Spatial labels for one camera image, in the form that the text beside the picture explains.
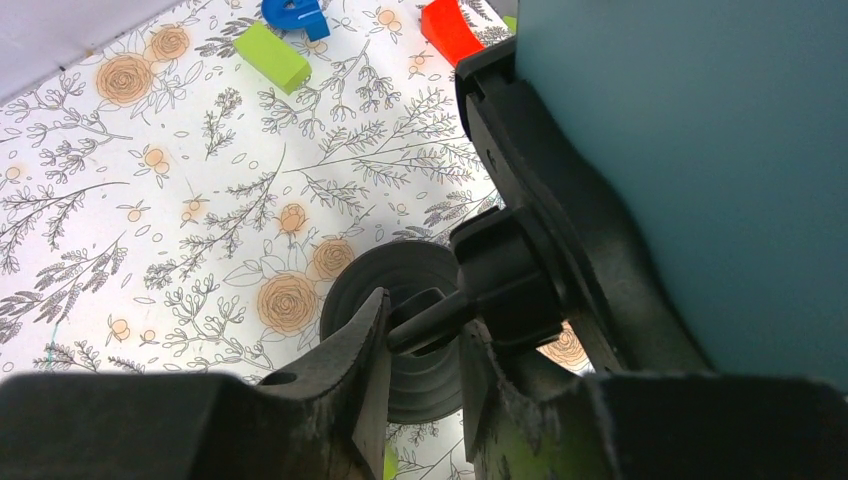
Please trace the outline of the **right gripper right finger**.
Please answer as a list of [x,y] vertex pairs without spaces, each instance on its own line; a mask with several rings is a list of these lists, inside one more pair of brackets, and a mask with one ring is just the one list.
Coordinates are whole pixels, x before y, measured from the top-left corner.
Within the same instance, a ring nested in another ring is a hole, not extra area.
[[480,479],[843,479],[847,403],[797,378],[575,375],[459,335],[465,455]]

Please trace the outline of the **black tripod stand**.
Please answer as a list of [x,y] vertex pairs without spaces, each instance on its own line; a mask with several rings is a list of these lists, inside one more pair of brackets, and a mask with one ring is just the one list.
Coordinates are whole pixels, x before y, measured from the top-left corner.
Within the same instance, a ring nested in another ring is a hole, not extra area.
[[502,198],[447,246],[403,240],[369,250],[330,290],[320,336],[377,287],[391,295],[388,419],[416,424],[480,411],[485,392],[462,338],[481,323],[498,354],[556,340],[571,321],[604,371],[702,371],[710,363],[667,299],[622,200],[580,156],[516,73],[515,39],[462,60],[462,127]]

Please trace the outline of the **teal phone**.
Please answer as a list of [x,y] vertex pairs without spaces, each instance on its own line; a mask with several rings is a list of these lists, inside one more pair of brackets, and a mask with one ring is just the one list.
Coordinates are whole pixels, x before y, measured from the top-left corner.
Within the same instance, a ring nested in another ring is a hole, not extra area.
[[847,5],[522,1],[516,69],[734,373],[847,385]]

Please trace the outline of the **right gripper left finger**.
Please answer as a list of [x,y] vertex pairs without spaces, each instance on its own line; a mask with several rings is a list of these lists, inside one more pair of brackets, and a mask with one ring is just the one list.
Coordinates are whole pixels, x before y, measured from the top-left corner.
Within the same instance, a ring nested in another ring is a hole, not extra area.
[[1,386],[5,479],[379,479],[390,298],[257,385],[226,374],[31,374]]

